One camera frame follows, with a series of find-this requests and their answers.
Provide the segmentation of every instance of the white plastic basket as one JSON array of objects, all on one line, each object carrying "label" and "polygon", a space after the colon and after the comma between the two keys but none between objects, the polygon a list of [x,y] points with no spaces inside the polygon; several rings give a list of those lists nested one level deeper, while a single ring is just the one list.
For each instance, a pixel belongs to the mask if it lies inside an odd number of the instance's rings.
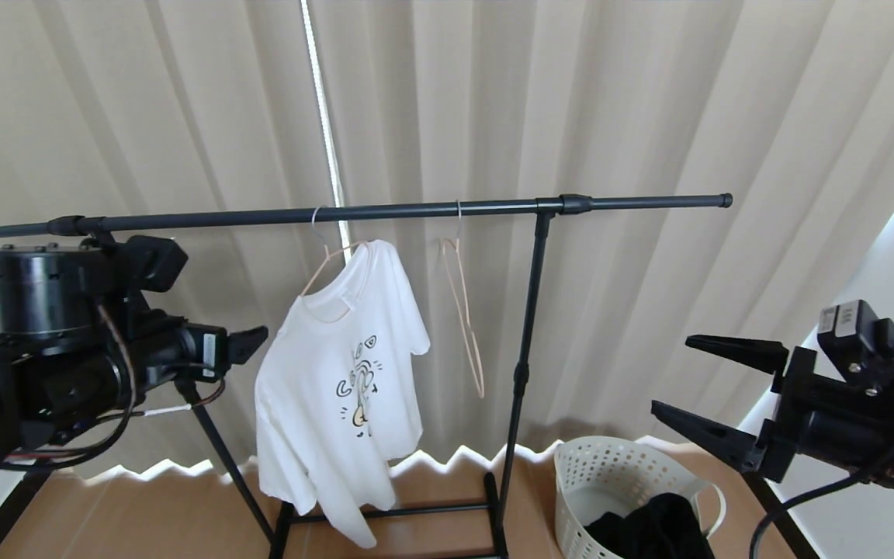
[{"label": "white plastic basket", "polygon": [[696,495],[714,488],[719,496],[719,516],[705,532],[709,537],[723,523],[726,500],[723,491],[700,480],[666,454],[649,446],[611,436],[582,436],[560,446],[554,453],[557,472],[554,534],[567,559],[616,559],[585,531],[606,512],[627,516],[660,493],[677,493],[692,503],[702,524]]}]

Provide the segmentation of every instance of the floor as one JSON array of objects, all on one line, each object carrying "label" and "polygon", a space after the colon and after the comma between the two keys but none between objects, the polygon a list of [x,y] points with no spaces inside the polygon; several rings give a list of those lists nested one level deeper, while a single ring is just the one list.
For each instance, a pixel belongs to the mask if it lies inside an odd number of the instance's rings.
[{"label": "floor", "polygon": [[[694,446],[664,446],[693,473],[714,481],[727,495],[727,517],[710,538],[719,558],[745,557],[750,533],[764,514],[738,474]],[[501,460],[492,468],[501,470]],[[483,497],[481,461],[459,454],[449,470],[432,460],[413,460],[395,478],[404,505],[471,502]],[[258,487],[256,471],[246,473]],[[273,522],[280,503],[258,492]],[[716,517],[715,496],[703,505]],[[561,559],[553,536],[554,470],[551,454],[521,449],[515,461],[506,534],[517,559]],[[432,559],[449,553],[490,552],[485,512],[451,512],[370,521],[377,545],[359,549],[328,524],[301,524],[289,536],[286,559],[350,557]],[[269,545],[233,485],[206,470],[192,475],[171,468],[142,481],[115,474],[94,481],[55,474],[0,547],[0,559],[109,558],[139,556],[264,557]],[[776,530],[765,538],[763,559],[791,559]]]}]

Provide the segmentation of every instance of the graphic print on shirt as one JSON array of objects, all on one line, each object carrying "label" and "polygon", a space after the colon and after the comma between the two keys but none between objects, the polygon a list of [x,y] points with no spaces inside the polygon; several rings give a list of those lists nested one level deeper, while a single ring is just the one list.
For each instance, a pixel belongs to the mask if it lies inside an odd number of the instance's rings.
[{"label": "graphic print on shirt", "polygon": [[[368,433],[368,436],[372,435],[372,427],[368,425],[366,412],[368,411],[370,395],[377,394],[379,390],[379,387],[375,385],[375,371],[382,370],[382,363],[365,359],[363,351],[375,348],[376,344],[377,336],[369,336],[368,339],[359,343],[354,352],[354,369],[351,371],[350,382],[341,380],[337,383],[337,396],[340,398],[351,396],[354,394],[354,389],[358,389],[358,404],[354,409],[354,413],[350,416],[351,424],[356,428],[368,426],[367,429],[362,429],[362,431],[358,432],[357,436],[359,439],[365,435],[365,432]],[[347,407],[341,407],[341,418],[348,418],[349,411]]]}]

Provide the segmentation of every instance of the clothing rack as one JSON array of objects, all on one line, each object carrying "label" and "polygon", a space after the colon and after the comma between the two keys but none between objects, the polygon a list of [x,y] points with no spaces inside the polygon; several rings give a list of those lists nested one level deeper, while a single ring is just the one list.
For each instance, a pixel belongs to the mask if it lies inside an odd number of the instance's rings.
[{"label": "clothing rack", "polygon": [[[519,355],[512,378],[512,410],[508,436],[506,438],[506,460],[501,475],[501,488],[496,488],[496,478],[489,471],[485,474],[485,495],[483,502],[464,503],[464,505],[419,506],[411,509],[375,510],[365,512],[366,518],[384,518],[388,516],[411,516],[411,514],[430,514],[437,512],[461,512],[462,510],[486,510],[492,532],[493,551],[489,554],[476,553],[455,555],[445,559],[476,559],[487,557],[508,558],[506,534],[503,531],[506,516],[506,499],[510,488],[512,459],[515,455],[515,441],[519,429],[519,413],[522,410],[522,397],[529,382],[529,348],[533,334],[533,321],[536,316],[536,300],[540,291],[540,279],[543,273],[543,256],[546,250],[547,234],[550,221],[556,216],[571,216],[596,210],[634,210],[653,208],[728,208],[733,203],[730,194],[707,196],[648,196],[633,198],[592,198],[579,194],[563,194],[551,198],[535,198],[524,200],[488,200],[467,202],[440,202],[424,204],[387,204],[379,206],[352,206],[343,208],[302,208],[283,210],[253,210],[238,212],[206,212],[191,214],[162,214],[151,216],[125,217],[85,217],[64,216],[49,220],[46,223],[0,226],[0,238],[24,237],[30,234],[61,234],[61,236],[81,237],[88,234],[107,234],[115,231],[131,231],[141,229],[184,229],[184,227],[233,227],[241,225],[279,225],[294,223],[334,222],[335,220],[382,220],[404,218],[434,218],[464,216],[494,216],[512,214],[535,214],[536,226],[533,235],[533,256],[529,265],[529,287],[526,290],[526,308],[522,322],[522,337],[519,342]],[[176,384],[178,392],[189,403],[198,401],[195,384]],[[283,502],[281,512],[275,521],[274,530],[258,506],[251,489],[239,474],[237,461],[230,455],[226,443],[217,431],[209,412],[202,406],[192,408],[203,431],[208,436],[217,456],[227,467],[238,491],[264,535],[269,539],[270,558],[281,559],[285,552],[288,533],[291,527],[301,523],[319,523],[326,516],[295,516],[291,503]]]}]

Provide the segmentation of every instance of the black cloth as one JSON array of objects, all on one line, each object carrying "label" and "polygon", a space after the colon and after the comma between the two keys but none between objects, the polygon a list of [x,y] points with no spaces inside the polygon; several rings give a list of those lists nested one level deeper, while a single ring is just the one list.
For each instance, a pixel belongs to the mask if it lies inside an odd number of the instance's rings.
[{"label": "black cloth", "polygon": [[688,499],[661,493],[623,518],[607,512],[585,527],[623,559],[714,559]]}]

